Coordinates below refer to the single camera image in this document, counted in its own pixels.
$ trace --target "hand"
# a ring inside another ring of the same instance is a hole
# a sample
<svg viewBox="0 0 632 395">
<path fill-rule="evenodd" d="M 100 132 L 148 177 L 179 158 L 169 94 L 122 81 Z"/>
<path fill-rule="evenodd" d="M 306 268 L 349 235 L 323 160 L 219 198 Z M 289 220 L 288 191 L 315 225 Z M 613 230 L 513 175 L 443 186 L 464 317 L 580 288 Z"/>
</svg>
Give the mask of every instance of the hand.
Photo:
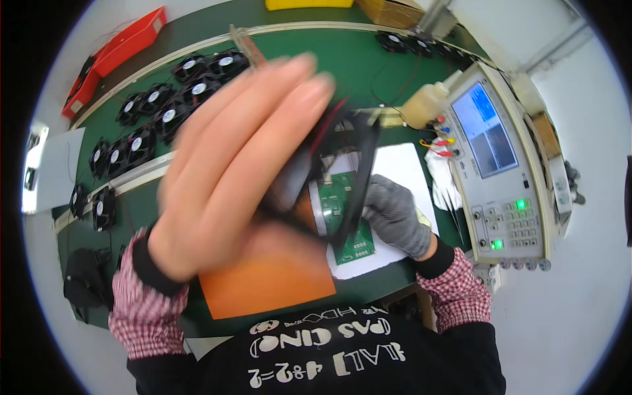
<svg viewBox="0 0 632 395">
<path fill-rule="evenodd" d="M 434 233 L 417 221 L 413 194 L 384 176 L 371 176 L 363 215 L 384 243 L 412 259 L 428 259 L 437 249 Z"/>
<path fill-rule="evenodd" d="M 187 281 L 215 269 L 265 229 L 250 225 L 257 206 L 334 93 L 315 69 L 304 54 L 247 70 L 180 128 L 148 243 L 167 277 Z"/>
</svg>

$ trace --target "gloved hand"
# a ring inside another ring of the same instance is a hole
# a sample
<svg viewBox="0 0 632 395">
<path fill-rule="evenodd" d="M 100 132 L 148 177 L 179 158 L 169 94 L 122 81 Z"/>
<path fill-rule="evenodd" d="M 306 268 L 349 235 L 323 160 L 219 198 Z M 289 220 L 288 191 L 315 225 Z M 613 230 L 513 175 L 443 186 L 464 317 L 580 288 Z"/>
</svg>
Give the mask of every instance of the gloved hand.
<svg viewBox="0 0 632 395">
<path fill-rule="evenodd" d="M 417 221 L 409 189 L 379 174 L 371 176 L 363 211 L 380 239 L 420 260 L 430 247 L 432 230 Z"/>
</svg>

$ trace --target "keypad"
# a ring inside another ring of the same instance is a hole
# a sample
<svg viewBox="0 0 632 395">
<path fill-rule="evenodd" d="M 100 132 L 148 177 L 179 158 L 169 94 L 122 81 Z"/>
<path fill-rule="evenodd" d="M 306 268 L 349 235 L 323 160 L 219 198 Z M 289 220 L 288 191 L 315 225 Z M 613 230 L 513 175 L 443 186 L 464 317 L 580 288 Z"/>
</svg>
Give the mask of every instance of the keypad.
<svg viewBox="0 0 632 395">
<path fill-rule="evenodd" d="M 538 245 L 538 231 L 535 228 L 531 199 L 505 203 L 502 205 L 502 209 L 504 218 L 507 220 L 509 246 L 521 248 Z"/>
</svg>

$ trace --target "circuit board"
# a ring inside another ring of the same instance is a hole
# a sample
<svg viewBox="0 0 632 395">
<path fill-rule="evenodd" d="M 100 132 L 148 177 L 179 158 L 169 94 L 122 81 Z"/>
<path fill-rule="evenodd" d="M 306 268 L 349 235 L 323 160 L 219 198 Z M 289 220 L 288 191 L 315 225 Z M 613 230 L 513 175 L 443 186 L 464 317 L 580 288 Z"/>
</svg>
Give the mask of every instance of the circuit board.
<svg viewBox="0 0 632 395">
<path fill-rule="evenodd" d="M 347 199 L 354 185 L 356 172 L 325 174 L 318 184 L 320 206 L 325 217 L 327 234 L 334 234 L 343 221 Z M 355 238 L 348 237 L 341 250 L 334 251 L 338 265 L 351 262 L 375 253 L 371 228 L 366 219 L 360 220 Z"/>
</svg>

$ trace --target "black cuff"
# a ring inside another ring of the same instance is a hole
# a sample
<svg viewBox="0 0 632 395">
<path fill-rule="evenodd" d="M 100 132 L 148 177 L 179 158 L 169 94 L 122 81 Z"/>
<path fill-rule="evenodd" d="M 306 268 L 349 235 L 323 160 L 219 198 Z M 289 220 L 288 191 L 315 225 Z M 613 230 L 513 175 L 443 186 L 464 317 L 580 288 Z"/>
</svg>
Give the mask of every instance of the black cuff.
<svg viewBox="0 0 632 395">
<path fill-rule="evenodd" d="M 144 284 L 154 288 L 164 296 L 172 298 L 180 293 L 186 283 L 177 283 L 176 281 L 173 281 L 156 267 L 154 260 L 149 255 L 149 249 L 147 248 L 147 240 L 149 240 L 149 234 L 151 233 L 153 227 L 154 225 L 152 224 L 147 229 L 145 237 L 134 244 L 134 250 L 132 251 L 132 264 L 138 278 Z"/>
<path fill-rule="evenodd" d="M 427 260 L 415 261 L 415 268 L 420 276 L 431 280 L 445 273 L 452 262 L 454 262 L 454 249 L 437 236 L 437 251 Z"/>
</svg>

